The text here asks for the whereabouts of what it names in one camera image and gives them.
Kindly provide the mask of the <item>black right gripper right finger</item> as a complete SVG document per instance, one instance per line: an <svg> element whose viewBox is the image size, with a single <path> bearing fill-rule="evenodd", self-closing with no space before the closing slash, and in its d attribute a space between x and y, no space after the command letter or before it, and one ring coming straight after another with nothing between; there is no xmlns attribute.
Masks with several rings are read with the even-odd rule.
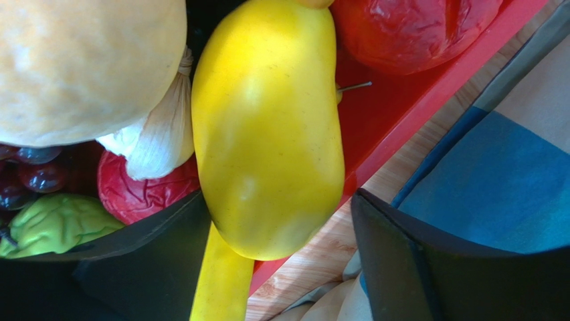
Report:
<svg viewBox="0 0 570 321"><path fill-rule="evenodd" d="M568 320L569 248L519 254L409 216L359 189L351 212L374 320Z"/></svg>

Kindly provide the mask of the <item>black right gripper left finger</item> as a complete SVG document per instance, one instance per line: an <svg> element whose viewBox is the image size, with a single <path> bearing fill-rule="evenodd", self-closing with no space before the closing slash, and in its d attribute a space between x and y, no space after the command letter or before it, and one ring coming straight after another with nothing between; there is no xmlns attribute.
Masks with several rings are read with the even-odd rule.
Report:
<svg viewBox="0 0 570 321"><path fill-rule="evenodd" d="M201 191L68 253L1 260L2 320L188 320L210 214Z"/></svg>

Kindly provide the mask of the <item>yellow mango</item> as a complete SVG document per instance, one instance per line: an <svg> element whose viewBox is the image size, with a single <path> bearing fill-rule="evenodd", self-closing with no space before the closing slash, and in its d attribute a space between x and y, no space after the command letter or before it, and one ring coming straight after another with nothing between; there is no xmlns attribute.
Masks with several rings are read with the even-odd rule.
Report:
<svg viewBox="0 0 570 321"><path fill-rule="evenodd" d="M292 255L341 200L336 64L330 11L295 1L244 2L199 58L191 113L201 190L244 257Z"/></svg>

